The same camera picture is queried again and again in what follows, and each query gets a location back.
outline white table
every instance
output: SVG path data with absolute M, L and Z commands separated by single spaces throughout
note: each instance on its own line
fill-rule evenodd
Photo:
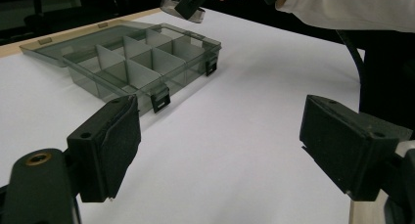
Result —
M 357 110 L 346 46 L 207 10 L 203 23 L 166 22 L 221 41 L 218 70 L 140 118 L 138 154 L 112 202 L 82 203 L 84 224 L 348 223 L 350 199 L 301 148 L 305 97 Z M 13 163 L 66 138 L 104 105 L 66 68 L 16 54 L 0 59 L 0 185 Z

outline plastic storage box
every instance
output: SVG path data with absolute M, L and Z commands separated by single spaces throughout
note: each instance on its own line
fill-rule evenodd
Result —
M 170 96 L 216 70 L 220 42 L 170 24 L 105 22 L 65 36 L 21 46 L 58 67 L 72 81 L 108 102 L 135 94 L 140 114 L 158 112 Z

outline compartment organizer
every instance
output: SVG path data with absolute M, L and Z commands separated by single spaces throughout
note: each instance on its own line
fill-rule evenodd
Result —
M 220 42 L 161 23 L 112 21 L 21 46 L 24 54 L 68 67 L 73 83 L 108 102 L 135 94 L 140 115 L 217 66 Z

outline white surface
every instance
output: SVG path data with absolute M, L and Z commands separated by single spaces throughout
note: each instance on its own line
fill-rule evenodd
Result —
M 207 10 L 203 23 L 157 13 L 221 41 L 218 70 L 140 118 L 142 142 L 113 202 L 79 203 L 91 223 L 348 222 L 349 198 L 299 140 L 307 94 L 357 109 L 357 71 L 343 45 Z M 13 163 L 66 138 L 103 102 L 65 68 L 0 59 L 1 185 Z

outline white sleeve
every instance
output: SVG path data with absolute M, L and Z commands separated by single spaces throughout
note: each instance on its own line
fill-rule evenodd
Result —
M 287 0 L 278 10 L 323 28 L 415 32 L 415 0 Z

